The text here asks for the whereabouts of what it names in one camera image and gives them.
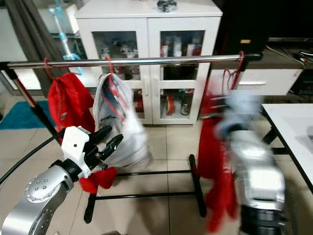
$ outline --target white table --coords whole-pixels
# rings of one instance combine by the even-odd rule
[[[263,104],[271,130],[263,140],[270,144],[276,137],[283,143],[303,179],[313,192],[313,104]],[[284,149],[276,149],[276,154]]]

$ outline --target white cabinet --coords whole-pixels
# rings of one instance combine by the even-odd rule
[[[209,77],[209,89],[213,94],[222,93],[224,70],[212,70]],[[258,95],[286,95],[297,80],[299,69],[247,69],[241,73],[238,90],[250,90]],[[227,93],[228,75],[224,78],[224,94]]]
[[[92,0],[77,14],[88,59],[211,55],[222,12],[210,0],[178,2],[161,13],[156,1]],[[115,67],[134,90],[145,124],[194,124],[209,63]],[[93,68],[95,77],[107,67]]]

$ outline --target curtain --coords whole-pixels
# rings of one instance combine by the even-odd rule
[[[62,60],[61,53],[54,44],[44,21],[32,0],[6,0],[6,6],[17,38],[28,61]],[[67,68],[50,69],[54,77],[69,72]],[[44,96],[47,96],[52,83],[45,69],[34,69]]]

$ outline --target white plastic bag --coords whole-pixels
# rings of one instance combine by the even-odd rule
[[[99,145],[99,149],[103,149],[116,135],[123,134],[124,137],[117,149],[104,161],[109,167],[132,168],[135,164],[144,167],[151,160],[146,132],[133,107],[133,96],[132,89],[115,74],[112,78],[110,73],[99,78],[93,104],[96,131],[105,125],[112,126],[112,131]]]

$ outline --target glass cabinet door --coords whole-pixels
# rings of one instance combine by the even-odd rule
[[[98,59],[138,58],[135,31],[92,32]],[[102,67],[103,73],[109,73],[109,67]],[[122,80],[140,80],[139,66],[114,66],[114,73]]]
[[[147,19],[78,19],[88,59],[147,58]],[[145,124],[152,124],[149,66],[114,66],[114,73],[134,92],[135,110]],[[93,67],[95,79],[110,72]]]
[[[148,19],[150,57],[211,55],[220,18]],[[209,63],[151,65],[153,122],[197,121]]]
[[[204,30],[160,32],[160,57],[201,55]],[[198,64],[161,66],[160,80],[196,80]]]

